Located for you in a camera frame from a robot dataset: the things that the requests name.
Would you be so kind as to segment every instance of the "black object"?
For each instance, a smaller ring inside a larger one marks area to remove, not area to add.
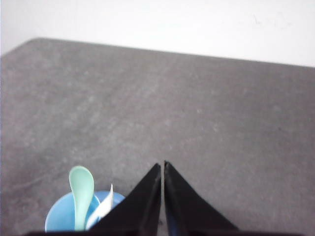
[[[204,201],[167,161],[164,185],[170,236],[299,236],[240,231]],[[156,236],[160,204],[161,170],[155,164],[133,191],[89,231],[35,232],[27,236]]]

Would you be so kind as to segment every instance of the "blue cup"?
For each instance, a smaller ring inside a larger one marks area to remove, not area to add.
[[[108,194],[109,191],[98,191],[94,193],[87,213],[86,221],[98,207],[99,202],[103,201]],[[124,198],[125,197],[123,195],[114,193],[113,208]],[[68,193],[59,198],[59,200],[57,200],[50,208],[45,221],[45,231],[74,231],[74,200],[72,193]]]

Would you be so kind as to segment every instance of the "white wall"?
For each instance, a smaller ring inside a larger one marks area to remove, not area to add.
[[[2,0],[1,53],[34,37],[315,66],[315,0]]]

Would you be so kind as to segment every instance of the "speckled gray surface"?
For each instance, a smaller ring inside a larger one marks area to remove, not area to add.
[[[36,39],[1,79],[3,236],[42,230],[74,165],[126,195],[164,159],[241,229],[315,235],[315,68]]]

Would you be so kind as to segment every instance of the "gray table surface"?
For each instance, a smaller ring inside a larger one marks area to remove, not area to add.
[[[42,230],[74,165],[127,195],[165,159],[241,229],[315,235],[315,68],[35,39],[1,125],[1,235]]]

